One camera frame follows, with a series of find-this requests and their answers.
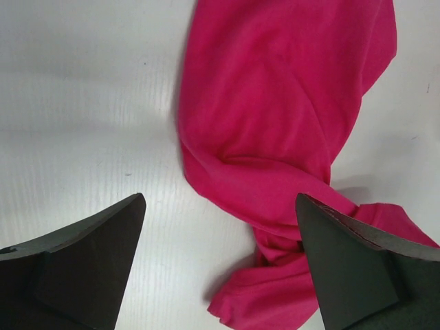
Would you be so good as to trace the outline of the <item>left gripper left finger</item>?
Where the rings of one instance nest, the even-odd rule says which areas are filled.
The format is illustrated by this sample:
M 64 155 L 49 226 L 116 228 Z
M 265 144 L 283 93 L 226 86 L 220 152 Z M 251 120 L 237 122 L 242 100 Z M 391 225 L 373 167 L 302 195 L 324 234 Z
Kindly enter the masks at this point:
M 1 249 L 1 328 L 114 329 L 145 212 L 137 193 Z

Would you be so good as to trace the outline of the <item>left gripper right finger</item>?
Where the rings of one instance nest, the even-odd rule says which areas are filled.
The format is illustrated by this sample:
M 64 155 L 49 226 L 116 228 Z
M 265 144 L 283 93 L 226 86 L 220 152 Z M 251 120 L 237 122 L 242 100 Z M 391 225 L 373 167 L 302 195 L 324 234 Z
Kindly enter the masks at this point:
M 438 329 L 439 248 L 306 194 L 296 216 L 325 329 Z

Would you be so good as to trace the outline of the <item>pink t shirt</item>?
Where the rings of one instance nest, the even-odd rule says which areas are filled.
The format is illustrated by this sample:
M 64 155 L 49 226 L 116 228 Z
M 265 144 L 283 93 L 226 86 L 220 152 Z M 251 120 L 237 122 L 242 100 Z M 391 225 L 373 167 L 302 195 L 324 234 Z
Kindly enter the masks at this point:
M 213 296 L 231 329 L 298 329 L 318 309 L 295 213 L 311 195 L 342 214 L 427 246 L 402 207 L 357 205 L 331 165 L 362 96 L 397 51 L 392 1 L 199 1 L 186 46 L 178 131 L 184 174 L 248 223 L 256 264 Z

